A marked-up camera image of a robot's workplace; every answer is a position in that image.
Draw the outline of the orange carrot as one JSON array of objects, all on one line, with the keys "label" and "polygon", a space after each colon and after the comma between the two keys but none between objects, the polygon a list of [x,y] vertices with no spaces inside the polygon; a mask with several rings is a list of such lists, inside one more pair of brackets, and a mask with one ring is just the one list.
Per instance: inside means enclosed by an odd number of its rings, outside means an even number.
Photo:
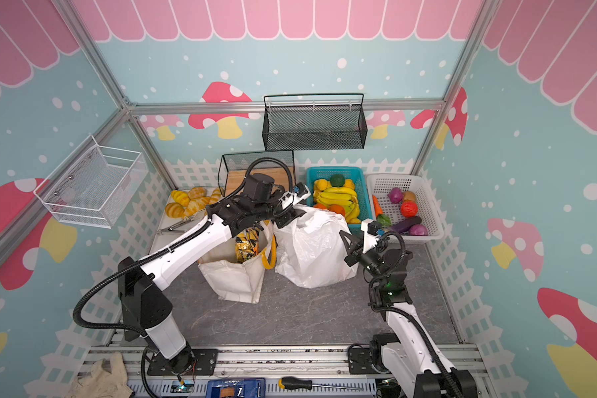
[{"label": "orange carrot", "polygon": [[381,204],[378,201],[378,199],[377,199],[376,196],[372,196],[372,203],[373,203],[373,206],[374,206],[375,214],[376,214],[377,217],[379,217],[380,215],[383,214],[383,210],[382,210]]}]

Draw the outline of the white plastic grocery bag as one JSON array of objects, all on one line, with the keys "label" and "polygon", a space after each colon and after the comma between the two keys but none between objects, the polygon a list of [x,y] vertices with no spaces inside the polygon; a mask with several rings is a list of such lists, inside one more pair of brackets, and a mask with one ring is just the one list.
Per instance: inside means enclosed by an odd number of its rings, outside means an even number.
[{"label": "white plastic grocery bag", "polygon": [[276,227],[275,272],[300,288],[314,289],[350,280],[358,267],[349,266],[339,232],[348,232],[345,218],[328,210],[297,205],[304,214],[283,228]]}]

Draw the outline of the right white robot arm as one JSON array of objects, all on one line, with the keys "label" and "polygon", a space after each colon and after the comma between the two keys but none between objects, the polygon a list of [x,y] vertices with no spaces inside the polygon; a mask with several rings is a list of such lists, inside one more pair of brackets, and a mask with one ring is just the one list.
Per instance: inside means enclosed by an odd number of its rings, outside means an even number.
[{"label": "right white robot arm", "polygon": [[340,231],[347,265],[360,265],[371,276],[368,306],[379,313],[391,333],[370,343],[371,365],[396,378],[405,397],[477,397],[471,373],[459,370],[431,338],[406,288],[413,253],[403,236],[385,231],[379,222],[362,222],[363,238]]}]

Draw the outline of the gold black snack bag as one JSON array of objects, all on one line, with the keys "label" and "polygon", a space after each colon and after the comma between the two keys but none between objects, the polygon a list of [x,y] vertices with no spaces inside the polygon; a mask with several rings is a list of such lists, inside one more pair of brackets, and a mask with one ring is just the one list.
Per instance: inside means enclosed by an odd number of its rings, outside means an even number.
[{"label": "gold black snack bag", "polygon": [[257,257],[260,253],[260,227],[245,229],[235,238],[235,258],[240,264]]}]

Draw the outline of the white canvas tote bag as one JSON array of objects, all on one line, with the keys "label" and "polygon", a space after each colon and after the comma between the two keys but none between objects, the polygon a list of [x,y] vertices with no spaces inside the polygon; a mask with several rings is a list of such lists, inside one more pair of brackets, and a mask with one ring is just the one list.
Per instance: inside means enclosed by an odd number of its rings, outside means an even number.
[{"label": "white canvas tote bag", "polygon": [[258,303],[265,272],[277,262],[277,243],[271,222],[260,222],[260,253],[240,264],[235,258],[235,238],[211,250],[199,260],[198,268],[222,300]]}]

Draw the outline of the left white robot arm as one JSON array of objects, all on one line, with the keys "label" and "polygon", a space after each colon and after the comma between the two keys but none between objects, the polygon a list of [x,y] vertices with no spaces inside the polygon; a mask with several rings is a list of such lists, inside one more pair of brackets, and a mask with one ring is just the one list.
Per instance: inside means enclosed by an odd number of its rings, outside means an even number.
[{"label": "left white robot arm", "polygon": [[191,230],[152,255],[131,260],[87,291],[74,308],[74,322],[81,328],[114,329],[113,323],[85,320],[82,311],[104,287],[118,281],[119,300],[132,315],[131,320],[118,327],[149,340],[167,361],[193,363],[192,348],[176,324],[172,303],[164,290],[210,250],[244,230],[265,221],[285,227],[305,214],[298,209],[298,204],[311,194],[304,183],[290,182],[288,187],[282,187],[273,177],[254,171],[255,166],[271,160],[270,157],[255,160],[245,171],[240,185],[208,206],[207,215]]}]

